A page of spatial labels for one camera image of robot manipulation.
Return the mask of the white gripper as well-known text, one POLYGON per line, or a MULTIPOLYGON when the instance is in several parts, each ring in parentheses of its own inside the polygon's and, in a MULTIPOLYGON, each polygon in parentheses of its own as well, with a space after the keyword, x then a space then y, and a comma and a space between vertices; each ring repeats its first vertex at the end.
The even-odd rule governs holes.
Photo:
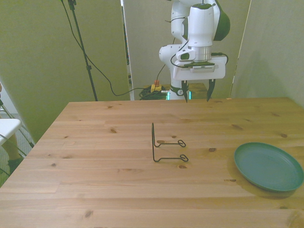
POLYGON ((213 57, 206 62, 176 61, 173 68, 173 78, 182 80, 181 88, 185 101, 188 102, 188 81, 209 79, 207 91, 207 102, 210 100, 214 87, 215 79, 222 79, 226 75, 226 57, 213 57))

